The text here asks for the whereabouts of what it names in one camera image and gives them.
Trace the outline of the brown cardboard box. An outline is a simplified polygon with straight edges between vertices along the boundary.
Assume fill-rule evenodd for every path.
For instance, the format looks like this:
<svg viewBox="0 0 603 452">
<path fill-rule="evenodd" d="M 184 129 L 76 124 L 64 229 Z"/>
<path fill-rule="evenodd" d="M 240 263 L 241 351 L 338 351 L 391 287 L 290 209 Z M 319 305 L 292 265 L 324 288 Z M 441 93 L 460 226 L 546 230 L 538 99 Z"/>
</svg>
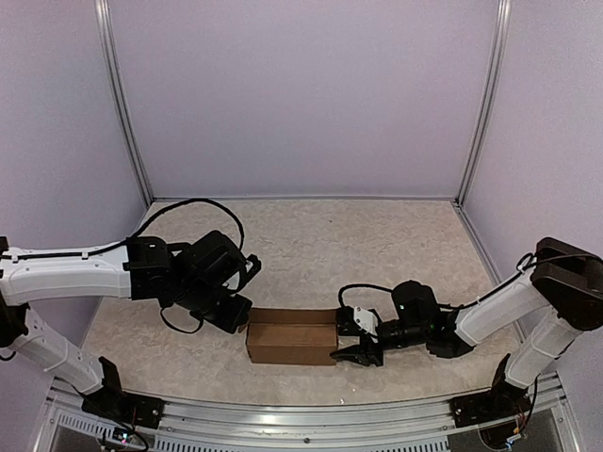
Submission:
<svg viewBox="0 0 603 452">
<path fill-rule="evenodd" d="M 334 366 L 338 349 L 336 310 L 253 308 L 246 349 L 252 363 Z"/>
</svg>

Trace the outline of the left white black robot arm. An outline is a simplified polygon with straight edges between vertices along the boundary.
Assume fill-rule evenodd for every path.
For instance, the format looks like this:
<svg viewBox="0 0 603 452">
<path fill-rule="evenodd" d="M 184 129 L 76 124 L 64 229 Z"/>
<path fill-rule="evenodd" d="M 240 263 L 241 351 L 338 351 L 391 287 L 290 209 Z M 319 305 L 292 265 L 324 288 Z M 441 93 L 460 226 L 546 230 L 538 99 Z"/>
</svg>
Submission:
<svg viewBox="0 0 603 452">
<path fill-rule="evenodd" d="M 241 290 L 260 271 L 218 231 L 193 244 L 168 244 L 156 236 L 129 237 L 104 247 L 35 251 L 1 240 L 1 346 L 63 379 L 114 419 L 132 409 L 116 366 L 89 355 L 50 328 L 35 301 L 72 298 L 154 299 L 163 310 L 179 306 L 200 323 L 234 333 L 252 303 Z"/>
</svg>

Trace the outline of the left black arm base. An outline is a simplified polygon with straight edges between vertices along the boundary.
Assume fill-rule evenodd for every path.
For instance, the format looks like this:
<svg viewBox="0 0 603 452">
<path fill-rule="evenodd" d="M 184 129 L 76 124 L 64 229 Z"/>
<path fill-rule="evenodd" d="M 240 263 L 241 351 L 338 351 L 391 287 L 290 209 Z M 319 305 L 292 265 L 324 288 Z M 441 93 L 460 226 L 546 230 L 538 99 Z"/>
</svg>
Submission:
<svg viewBox="0 0 603 452">
<path fill-rule="evenodd" d="M 166 402 L 158 397 L 126 392 L 117 366 L 99 358 L 103 377 L 101 387 L 83 395 L 82 410 L 132 427 L 158 429 Z"/>
</svg>

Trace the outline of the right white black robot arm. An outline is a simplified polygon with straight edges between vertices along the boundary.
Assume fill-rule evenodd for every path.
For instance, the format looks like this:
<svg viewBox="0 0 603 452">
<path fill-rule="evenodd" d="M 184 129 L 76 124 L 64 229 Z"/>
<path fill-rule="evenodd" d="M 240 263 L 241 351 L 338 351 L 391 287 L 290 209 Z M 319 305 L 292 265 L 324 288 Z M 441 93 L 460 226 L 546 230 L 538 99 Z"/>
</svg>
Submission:
<svg viewBox="0 0 603 452">
<path fill-rule="evenodd" d="M 525 315 L 546 310 L 520 348 L 503 358 L 481 399 L 482 410 L 493 418 L 514 407 L 579 336 L 602 326 L 601 258 L 552 237 L 525 254 L 511 277 L 467 304 L 440 303 L 428 285 L 412 280 L 385 292 L 397 313 L 394 320 L 339 304 L 339 332 L 359 342 L 332 352 L 333 359 L 380 366 L 387 350 L 419 345 L 438 358 L 459 358 Z"/>
</svg>

